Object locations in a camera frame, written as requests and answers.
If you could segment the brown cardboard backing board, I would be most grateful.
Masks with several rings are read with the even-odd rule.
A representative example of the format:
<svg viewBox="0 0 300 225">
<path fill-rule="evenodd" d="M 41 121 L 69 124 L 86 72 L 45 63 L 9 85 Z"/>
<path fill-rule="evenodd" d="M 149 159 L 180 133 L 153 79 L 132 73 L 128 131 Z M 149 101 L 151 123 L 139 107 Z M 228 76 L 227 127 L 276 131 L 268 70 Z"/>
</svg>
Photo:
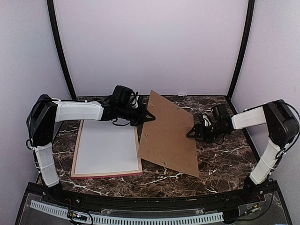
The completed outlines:
<svg viewBox="0 0 300 225">
<path fill-rule="evenodd" d="M 156 119 L 143 125 L 138 156 L 168 169 L 198 177 L 196 142 L 186 137 L 194 126 L 193 115 L 153 90 L 147 109 Z"/>
</svg>

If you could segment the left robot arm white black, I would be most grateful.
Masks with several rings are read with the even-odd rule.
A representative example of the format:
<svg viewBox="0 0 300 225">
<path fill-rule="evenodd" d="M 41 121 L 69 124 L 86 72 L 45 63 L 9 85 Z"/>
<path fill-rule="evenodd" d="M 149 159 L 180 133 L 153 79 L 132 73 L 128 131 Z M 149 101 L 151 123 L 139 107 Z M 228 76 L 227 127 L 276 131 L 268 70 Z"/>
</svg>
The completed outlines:
<svg viewBox="0 0 300 225">
<path fill-rule="evenodd" d="M 56 185 L 59 177 L 53 158 L 53 133 L 55 123 L 67 120 L 112 121 L 127 120 L 129 125 L 137 127 L 156 117 L 147 110 L 143 97 L 138 94 L 112 94 L 105 99 L 91 101 L 62 100 L 41 95 L 26 119 L 29 138 L 27 148 L 33 151 L 35 166 L 41 174 L 48 197 L 55 204 L 66 201 L 66 193 Z"/>
</svg>

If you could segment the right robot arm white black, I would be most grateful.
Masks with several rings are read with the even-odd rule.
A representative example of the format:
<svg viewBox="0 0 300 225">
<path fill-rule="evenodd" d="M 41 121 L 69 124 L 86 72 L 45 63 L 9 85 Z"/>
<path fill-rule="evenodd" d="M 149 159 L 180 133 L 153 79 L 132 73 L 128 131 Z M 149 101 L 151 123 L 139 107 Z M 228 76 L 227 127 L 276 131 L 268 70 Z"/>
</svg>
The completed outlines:
<svg viewBox="0 0 300 225">
<path fill-rule="evenodd" d="M 233 131 L 260 125 L 266 126 L 267 141 L 259 160 L 245 178 L 239 199 L 250 203 L 257 196 L 258 186 L 265 183 L 278 168 L 283 156 L 300 137 L 300 114 L 291 104 L 282 99 L 270 101 L 259 106 L 230 115 L 224 104 L 211 108 L 213 117 L 207 114 L 198 116 L 198 123 L 186 136 L 202 142 L 211 143 L 218 136 L 229 135 Z"/>
</svg>

